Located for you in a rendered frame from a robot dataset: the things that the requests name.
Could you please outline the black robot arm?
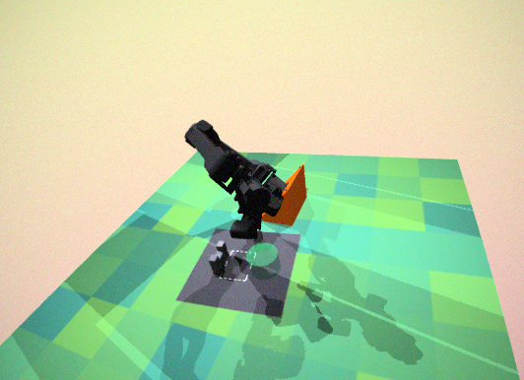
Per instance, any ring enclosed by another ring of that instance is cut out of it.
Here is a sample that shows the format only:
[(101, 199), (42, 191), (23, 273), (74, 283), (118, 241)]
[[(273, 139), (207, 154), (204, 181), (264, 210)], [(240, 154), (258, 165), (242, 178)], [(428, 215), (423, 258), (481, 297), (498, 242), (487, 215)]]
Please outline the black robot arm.
[[(220, 140), (218, 133), (206, 120), (190, 126), (184, 138), (203, 157), (208, 176), (219, 186), (230, 195), (235, 191), (250, 210), (261, 211), (271, 217), (277, 215), (289, 181), (285, 183), (275, 175), (277, 170), (274, 167), (263, 161), (261, 163), (257, 159), (244, 157)], [(271, 172), (273, 173), (269, 176)], [(224, 183), (230, 178), (231, 182), (227, 187)]]

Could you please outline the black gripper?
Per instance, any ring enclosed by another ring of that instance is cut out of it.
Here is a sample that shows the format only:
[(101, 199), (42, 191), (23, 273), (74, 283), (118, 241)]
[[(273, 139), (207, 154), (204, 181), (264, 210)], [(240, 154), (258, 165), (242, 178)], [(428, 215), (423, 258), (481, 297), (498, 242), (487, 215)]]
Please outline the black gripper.
[(239, 204), (237, 212), (243, 214), (243, 216), (241, 220), (236, 220), (232, 224), (229, 230), (230, 237), (237, 239), (257, 239), (257, 229), (261, 230), (262, 215), (264, 213), (250, 210), (242, 197), (236, 193), (234, 201)]

